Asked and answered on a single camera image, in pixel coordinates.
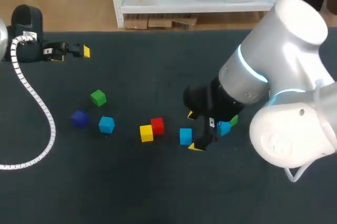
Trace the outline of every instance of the yellow cube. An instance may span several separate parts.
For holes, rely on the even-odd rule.
[[[140,126],[142,142],[153,141],[153,132],[151,125]]]

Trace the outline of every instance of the small yellow block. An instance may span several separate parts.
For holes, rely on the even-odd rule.
[[[189,149],[191,149],[191,150],[196,150],[196,151],[203,151],[202,149],[196,149],[196,148],[194,147],[194,143],[192,143],[192,144],[189,146]]]
[[[142,142],[153,141],[153,132],[151,125],[140,126]]]
[[[90,58],[90,49],[83,45],[84,57]]]

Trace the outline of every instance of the cube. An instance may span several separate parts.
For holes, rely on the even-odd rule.
[[[89,115],[83,111],[76,111],[71,116],[71,121],[74,127],[84,128],[89,123]]]
[[[163,118],[151,119],[152,132],[153,135],[163,135],[164,134],[164,123]]]
[[[98,127],[102,133],[111,134],[115,128],[115,121],[111,117],[103,116],[98,124]]]
[[[217,132],[220,136],[224,136],[231,131],[232,125],[230,123],[221,121],[218,123]]]
[[[233,119],[231,119],[230,124],[232,125],[232,127],[234,127],[237,124],[238,119],[239,119],[238,115],[235,115]]]
[[[91,94],[91,100],[93,103],[97,106],[100,107],[104,103],[106,103],[106,97],[105,94],[101,90],[97,90]]]
[[[140,126],[142,142],[153,141],[151,125]]]
[[[181,128],[180,129],[180,144],[187,145],[187,146],[192,144],[192,129],[191,128]]]

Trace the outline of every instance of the wooden floor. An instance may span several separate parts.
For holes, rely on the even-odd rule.
[[[44,15],[45,31],[117,31],[112,0],[0,0],[0,18],[8,25],[14,8],[27,4],[39,8]],[[202,14],[196,29],[253,28],[262,12]],[[329,26],[337,26],[337,18],[322,11]]]

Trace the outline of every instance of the white spiral cable wrap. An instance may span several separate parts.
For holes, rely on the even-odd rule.
[[[16,57],[17,45],[21,42],[29,42],[29,41],[34,41],[34,40],[36,40],[36,39],[32,38],[30,36],[18,36],[16,38],[14,38],[13,41],[12,41],[12,45],[11,45],[11,58],[12,58],[13,67],[15,69],[17,77],[20,79],[21,83],[24,85],[24,87],[27,89],[27,91],[34,97],[36,102],[39,104],[39,106],[41,107],[41,109],[45,113],[45,115],[46,115],[46,117],[49,121],[49,125],[51,127],[51,137],[50,137],[49,143],[48,143],[47,147],[45,148],[45,150],[35,159],[33,159],[31,161],[28,161],[28,162],[25,162],[23,164],[19,164],[19,165],[0,165],[0,170],[17,170],[17,169],[26,168],[26,167],[29,167],[29,166],[32,166],[32,165],[36,164],[37,162],[41,161],[49,153],[49,151],[52,149],[54,141],[55,141],[56,128],[55,128],[53,116],[49,112],[49,109],[44,104],[44,102],[41,100],[39,95],[36,93],[36,91],[34,91],[34,89],[30,86],[30,84],[28,83],[26,78],[23,76],[23,74],[21,72],[21,69],[20,69],[20,66],[17,62],[17,57]]]

